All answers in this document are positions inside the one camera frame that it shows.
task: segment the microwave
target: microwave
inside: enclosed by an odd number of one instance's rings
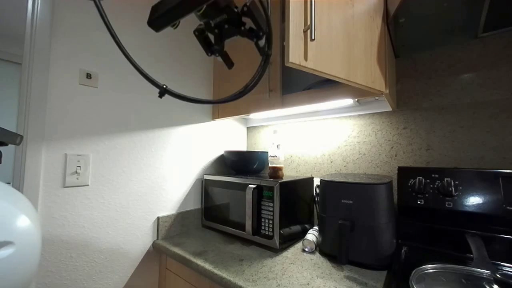
[[[314,223],[313,177],[204,175],[202,225],[283,249]]]

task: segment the range hood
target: range hood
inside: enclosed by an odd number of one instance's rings
[[[395,56],[512,30],[512,0],[388,0]]]

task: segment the microwave handle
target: microwave handle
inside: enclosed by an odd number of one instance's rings
[[[245,233],[252,235],[252,195],[256,185],[248,185],[245,190]]]

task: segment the kitchen counter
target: kitchen counter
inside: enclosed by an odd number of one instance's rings
[[[274,253],[251,242],[192,225],[153,248],[224,288],[382,288],[385,271],[341,266],[317,253],[302,252],[301,242]]]

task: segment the light switch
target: light switch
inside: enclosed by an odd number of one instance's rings
[[[89,71],[82,68],[78,69],[78,84],[98,88],[98,82],[98,72]]]
[[[89,186],[91,184],[91,155],[66,153],[64,187]]]

